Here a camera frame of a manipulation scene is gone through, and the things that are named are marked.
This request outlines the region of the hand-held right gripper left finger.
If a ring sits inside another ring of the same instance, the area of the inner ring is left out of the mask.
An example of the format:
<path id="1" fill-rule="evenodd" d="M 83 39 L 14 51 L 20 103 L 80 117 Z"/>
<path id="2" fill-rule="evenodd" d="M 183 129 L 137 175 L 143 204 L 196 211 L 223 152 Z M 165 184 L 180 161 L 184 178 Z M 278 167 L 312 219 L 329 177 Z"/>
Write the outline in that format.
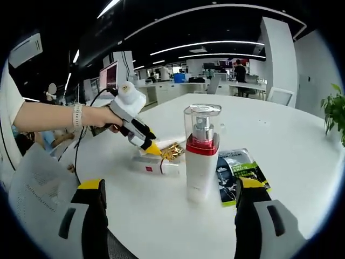
<path id="1" fill-rule="evenodd" d="M 40 248 L 48 258 L 109 258 L 105 181 L 63 185 Z"/>

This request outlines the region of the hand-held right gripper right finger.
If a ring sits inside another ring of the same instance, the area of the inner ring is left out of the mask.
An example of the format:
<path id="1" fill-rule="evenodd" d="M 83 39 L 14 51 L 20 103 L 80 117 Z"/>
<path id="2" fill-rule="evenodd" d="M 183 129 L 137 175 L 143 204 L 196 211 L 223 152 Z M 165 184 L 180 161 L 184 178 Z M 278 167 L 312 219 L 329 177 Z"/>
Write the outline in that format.
<path id="1" fill-rule="evenodd" d="M 258 180 L 237 179 L 236 209 L 235 258 L 293 258 L 307 243 L 297 218 Z"/>

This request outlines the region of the person's left hand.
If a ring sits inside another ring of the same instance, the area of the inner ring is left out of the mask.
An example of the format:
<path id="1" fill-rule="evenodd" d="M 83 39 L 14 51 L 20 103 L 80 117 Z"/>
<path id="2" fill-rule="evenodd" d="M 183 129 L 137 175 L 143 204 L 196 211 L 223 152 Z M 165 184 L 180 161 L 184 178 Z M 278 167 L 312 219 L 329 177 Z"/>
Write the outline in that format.
<path id="1" fill-rule="evenodd" d="M 106 127 L 113 133 L 118 133 L 123 126 L 123 120 L 113 113 L 108 106 L 92 107 L 92 111 L 92 126 Z"/>

